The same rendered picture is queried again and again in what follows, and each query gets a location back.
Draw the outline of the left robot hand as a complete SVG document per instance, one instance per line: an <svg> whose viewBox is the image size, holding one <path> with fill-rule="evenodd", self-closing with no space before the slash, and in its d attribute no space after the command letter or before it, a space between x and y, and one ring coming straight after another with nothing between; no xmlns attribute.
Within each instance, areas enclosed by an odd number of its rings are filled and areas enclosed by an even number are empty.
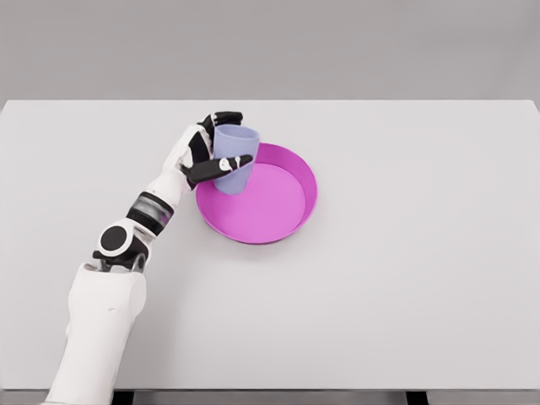
<svg viewBox="0 0 540 405"><path fill-rule="evenodd" d="M165 169L177 170L193 190L198 184L227 176L253 161L244 154L229 158L213 156L214 134L219 126L239 126L243 115L238 111L220 111L207 115L189 126L181 135L164 163Z"/></svg>

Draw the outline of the lavender cup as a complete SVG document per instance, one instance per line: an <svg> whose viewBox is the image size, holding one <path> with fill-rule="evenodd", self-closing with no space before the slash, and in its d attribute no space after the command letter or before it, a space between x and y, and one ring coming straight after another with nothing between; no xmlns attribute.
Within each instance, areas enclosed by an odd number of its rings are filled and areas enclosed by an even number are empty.
<svg viewBox="0 0 540 405"><path fill-rule="evenodd" d="M256 158L260 143L260 134L249 127L225 124L215 128L213 157L232 158L249 154ZM228 195L242 193L250 179L254 163L234 170L231 174L214 181L215 186Z"/></svg>

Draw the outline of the magenta plate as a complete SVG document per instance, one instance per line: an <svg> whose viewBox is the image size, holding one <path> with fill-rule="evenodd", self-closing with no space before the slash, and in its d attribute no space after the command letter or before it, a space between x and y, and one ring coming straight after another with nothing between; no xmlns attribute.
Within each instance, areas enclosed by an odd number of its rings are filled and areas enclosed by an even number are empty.
<svg viewBox="0 0 540 405"><path fill-rule="evenodd" d="M241 243L264 245L300 229L318 198L315 173L295 152L262 143L243 193L226 195L212 183L197 188L196 201L206 223Z"/></svg>

